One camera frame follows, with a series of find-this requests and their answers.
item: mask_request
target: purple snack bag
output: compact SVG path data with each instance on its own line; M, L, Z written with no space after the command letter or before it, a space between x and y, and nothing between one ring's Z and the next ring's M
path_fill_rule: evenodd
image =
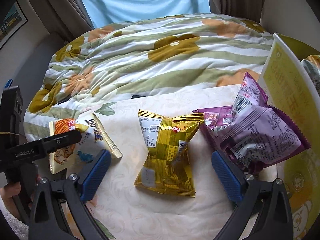
M205 121L201 131L215 149L221 149L250 174L310 148L294 122L279 109L268 106L267 100L262 88L246 73L233 106L194 111L205 113L205 119L218 114L212 122L210 118ZM230 116L232 122L224 124Z

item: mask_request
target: silver bolt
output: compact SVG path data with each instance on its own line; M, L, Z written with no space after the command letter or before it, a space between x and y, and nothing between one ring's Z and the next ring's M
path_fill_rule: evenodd
M44 183L46 183L48 181L48 179L47 178L41 178L40 179L40 184L44 184Z
M281 185L282 183L282 179L276 179L276 184Z
M254 180L254 176L253 176L252 174L247 174L247 175L245 176L245 178L246 178L246 180L248 180L248 181Z
M69 176L69 179L70 179L70 180L76 180L77 178L78 178L78 175L75 174L75 173L73 173L73 174L71 174L71 175Z

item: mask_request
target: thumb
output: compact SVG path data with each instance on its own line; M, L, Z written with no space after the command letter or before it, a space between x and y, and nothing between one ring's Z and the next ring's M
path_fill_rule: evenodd
M9 183L6 186L4 186L1 197L4 198L11 198L12 196L16 196L20 193L21 185L20 182L16 183Z

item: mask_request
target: striped blanket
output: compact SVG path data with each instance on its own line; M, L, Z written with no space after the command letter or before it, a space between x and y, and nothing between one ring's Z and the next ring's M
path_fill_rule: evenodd
M49 135L49 121L133 95L150 96L241 83L258 77L273 37L250 20L176 15L89 31L53 55L24 117L28 141Z

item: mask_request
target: picture frame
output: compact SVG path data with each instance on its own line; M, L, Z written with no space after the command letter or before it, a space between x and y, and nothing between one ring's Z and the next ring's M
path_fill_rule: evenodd
M0 23L0 49L27 21L28 19L16 1L3 22Z

